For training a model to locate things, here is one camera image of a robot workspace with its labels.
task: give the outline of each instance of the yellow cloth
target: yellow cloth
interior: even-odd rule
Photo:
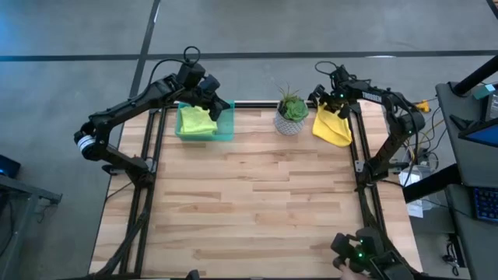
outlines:
[[[338,112],[334,114],[324,110],[325,105],[324,103],[324,105],[318,106],[317,116],[313,124],[313,135],[339,147],[351,144],[352,138],[348,120],[338,117]]]
[[[180,109],[182,135],[213,135],[218,130],[215,121],[211,121],[209,110],[201,107],[183,107]]]

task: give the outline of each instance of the wooden table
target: wooden table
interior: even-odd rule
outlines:
[[[384,117],[376,104],[362,108],[375,154],[388,136]],[[169,110],[142,277],[183,278],[192,269],[210,278],[340,276],[330,244],[363,227],[349,148],[311,134],[315,110],[294,136],[275,132],[274,117],[275,109],[236,109],[233,141],[182,142]],[[146,121],[141,114],[125,123],[120,151],[140,154]],[[127,182],[114,177],[109,193]],[[132,189],[106,203],[90,272],[123,240]],[[421,271],[401,189],[381,183],[379,194],[389,237]]]

